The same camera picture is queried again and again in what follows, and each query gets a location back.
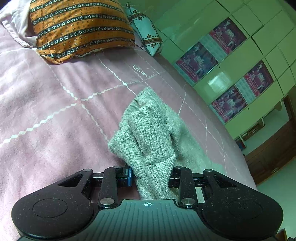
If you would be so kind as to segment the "grey-green pants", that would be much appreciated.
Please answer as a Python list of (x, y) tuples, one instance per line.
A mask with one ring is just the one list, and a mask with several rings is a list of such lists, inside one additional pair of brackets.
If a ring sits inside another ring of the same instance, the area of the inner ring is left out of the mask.
[(169, 187), (175, 166), (225, 174), (221, 164), (207, 157), (184, 121), (149, 87), (126, 108), (108, 147), (132, 168), (142, 200), (178, 199), (178, 189)]

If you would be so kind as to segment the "pink bed sheet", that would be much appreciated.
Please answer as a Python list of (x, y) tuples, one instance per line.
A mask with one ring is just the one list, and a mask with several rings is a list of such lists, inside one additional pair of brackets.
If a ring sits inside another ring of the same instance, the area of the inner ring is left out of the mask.
[(1, 240), (17, 240), (13, 205), (84, 168), (122, 161), (107, 143), (145, 87), (186, 123), (209, 159), (255, 187), (240, 149), (198, 93), (162, 56), (114, 48), (53, 65), (1, 28)]

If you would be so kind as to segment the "lower right poster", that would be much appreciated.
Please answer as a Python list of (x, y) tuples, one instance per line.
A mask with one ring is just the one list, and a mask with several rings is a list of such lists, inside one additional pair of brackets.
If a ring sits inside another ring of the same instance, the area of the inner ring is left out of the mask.
[(210, 109), (225, 124), (247, 106), (236, 86), (230, 87), (220, 97), (210, 104)]

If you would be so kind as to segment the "poster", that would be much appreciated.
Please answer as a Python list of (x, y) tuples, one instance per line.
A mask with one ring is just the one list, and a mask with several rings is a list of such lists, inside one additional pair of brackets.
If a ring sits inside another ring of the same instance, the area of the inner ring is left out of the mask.
[(273, 77), (269, 73), (265, 63), (261, 60), (236, 82), (235, 87), (238, 89), (246, 103), (250, 104), (272, 83)]
[(225, 124), (247, 106), (236, 86), (230, 87), (220, 97), (210, 104), (210, 109)]
[(200, 39), (200, 43), (220, 63), (247, 39), (230, 18), (226, 18)]
[(217, 64), (218, 61), (208, 49), (201, 42), (197, 42), (175, 62), (174, 67), (194, 86)]

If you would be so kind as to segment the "brown wooden door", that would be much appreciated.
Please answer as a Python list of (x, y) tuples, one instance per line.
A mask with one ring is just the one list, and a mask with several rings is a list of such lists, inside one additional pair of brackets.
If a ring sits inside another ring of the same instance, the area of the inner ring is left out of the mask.
[(287, 110), (285, 122), (265, 142), (245, 155), (247, 166), (256, 185), (259, 185), (295, 157), (295, 91), (283, 99)]

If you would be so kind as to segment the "lower left poster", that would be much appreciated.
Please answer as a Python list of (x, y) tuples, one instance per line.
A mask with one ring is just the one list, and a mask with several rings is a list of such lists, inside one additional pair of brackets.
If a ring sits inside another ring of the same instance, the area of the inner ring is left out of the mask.
[(201, 42), (197, 42), (175, 62), (174, 67), (194, 86), (217, 64), (218, 61), (208, 49)]

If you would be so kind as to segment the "upper right poster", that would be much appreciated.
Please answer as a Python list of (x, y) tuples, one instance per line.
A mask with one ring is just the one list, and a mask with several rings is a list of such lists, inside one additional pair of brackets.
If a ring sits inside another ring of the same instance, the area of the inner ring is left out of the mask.
[(235, 87), (238, 89), (246, 103), (250, 104), (272, 83), (273, 77), (269, 73), (265, 63), (261, 60), (236, 82)]

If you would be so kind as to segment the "green wardrobe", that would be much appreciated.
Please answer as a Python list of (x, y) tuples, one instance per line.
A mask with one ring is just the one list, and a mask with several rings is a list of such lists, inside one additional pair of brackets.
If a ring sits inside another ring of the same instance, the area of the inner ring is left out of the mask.
[(227, 123), (220, 121), (232, 138), (256, 125), (295, 87), (295, 1), (123, 1), (124, 8), (128, 2), (151, 19), (164, 42), (162, 56), (173, 67), (226, 18), (246, 35), (191, 85), (209, 107), (259, 61), (265, 63), (273, 83)]

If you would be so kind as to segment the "upper left poster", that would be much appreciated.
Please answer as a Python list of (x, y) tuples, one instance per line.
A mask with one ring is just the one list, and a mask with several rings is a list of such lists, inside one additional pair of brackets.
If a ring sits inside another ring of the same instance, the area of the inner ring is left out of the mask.
[(226, 18), (200, 39), (200, 43), (220, 63), (247, 39), (230, 18)]

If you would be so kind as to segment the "white patterned pillow far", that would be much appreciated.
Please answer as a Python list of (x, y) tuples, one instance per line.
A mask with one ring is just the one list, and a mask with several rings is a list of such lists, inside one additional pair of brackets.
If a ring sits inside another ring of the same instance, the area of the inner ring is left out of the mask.
[(151, 19), (147, 15), (133, 8), (130, 5), (130, 2), (126, 3), (125, 12), (133, 30), (140, 37), (146, 51), (148, 51), (152, 57), (155, 56), (155, 54), (160, 53), (163, 41)]

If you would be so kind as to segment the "white patterned pillow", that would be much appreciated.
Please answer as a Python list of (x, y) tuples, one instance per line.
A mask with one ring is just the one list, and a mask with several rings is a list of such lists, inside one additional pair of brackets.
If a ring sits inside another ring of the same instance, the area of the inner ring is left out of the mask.
[(147, 15), (133, 8), (130, 5), (130, 2), (126, 3), (125, 12), (133, 30), (140, 37), (146, 51), (148, 51), (152, 57), (155, 56), (155, 54), (160, 53), (163, 41), (151, 19)]
[(1, 24), (12, 38), (25, 48), (34, 48), (38, 37), (34, 33), (30, 15), (31, 1), (9, 1), (1, 9)]

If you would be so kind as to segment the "orange striped pillow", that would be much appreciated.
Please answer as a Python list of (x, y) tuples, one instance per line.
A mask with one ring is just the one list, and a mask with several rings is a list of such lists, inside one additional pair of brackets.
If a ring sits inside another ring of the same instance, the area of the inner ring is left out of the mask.
[(134, 31), (118, 1), (31, 1), (37, 53), (61, 64), (107, 48), (135, 45)]

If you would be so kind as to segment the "white patterned pillow near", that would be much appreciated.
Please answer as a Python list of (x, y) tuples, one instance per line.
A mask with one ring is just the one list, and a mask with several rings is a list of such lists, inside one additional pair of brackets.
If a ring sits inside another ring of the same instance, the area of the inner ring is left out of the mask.
[(25, 48), (34, 48), (38, 37), (34, 33), (30, 15), (31, 1), (9, 1), (1, 9), (1, 24), (12, 38)]

